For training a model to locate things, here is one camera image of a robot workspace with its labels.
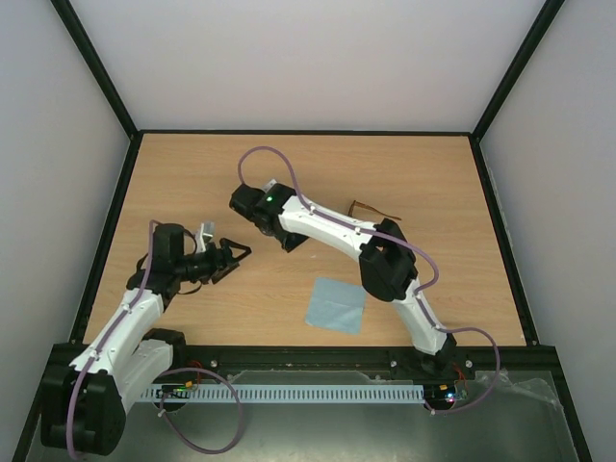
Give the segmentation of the light blue cleaning cloth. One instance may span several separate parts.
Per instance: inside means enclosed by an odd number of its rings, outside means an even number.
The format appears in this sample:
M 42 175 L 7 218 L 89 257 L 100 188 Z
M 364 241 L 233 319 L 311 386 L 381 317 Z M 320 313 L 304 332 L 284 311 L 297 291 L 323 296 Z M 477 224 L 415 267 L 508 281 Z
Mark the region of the light blue cleaning cloth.
M 315 281 L 304 321 L 314 327 L 358 335 L 366 298 L 367 294 L 361 286 L 319 277 Z

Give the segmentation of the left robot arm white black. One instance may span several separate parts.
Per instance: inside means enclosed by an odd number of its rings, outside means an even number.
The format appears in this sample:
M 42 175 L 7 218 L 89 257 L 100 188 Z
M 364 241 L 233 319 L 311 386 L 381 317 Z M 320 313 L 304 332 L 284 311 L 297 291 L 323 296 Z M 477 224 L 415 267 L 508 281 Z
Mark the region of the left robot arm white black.
M 110 454 L 145 390 L 165 372 L 191 371 L 185 335 L 155 322 L 183 284 L 217 284 L 251 252 L 228 239 L 207 241 L 207 228 L 202 224 L 193 234 L 181 224 L 150 222 L 148 249 L 115 312 L 82 352 L 51 364 L 43 375 L 44 446 L 65 449 L 72 457 Z

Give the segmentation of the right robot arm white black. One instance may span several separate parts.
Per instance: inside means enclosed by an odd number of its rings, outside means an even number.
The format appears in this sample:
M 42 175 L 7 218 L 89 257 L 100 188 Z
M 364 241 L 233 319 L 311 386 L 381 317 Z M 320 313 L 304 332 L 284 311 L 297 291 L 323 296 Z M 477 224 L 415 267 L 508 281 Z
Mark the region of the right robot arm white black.
M 358 265 L 365 292 L 393 304 L 410 333 L 418 367 L 433 377 L 452 367 L 457 342 L 424 296 L 418 252 L 391 219 L 373 223 L 346 217 L 276 182 L 265 191 L 240 184 L 229 207 L 287 252 L 309 239 L 343 252 Z

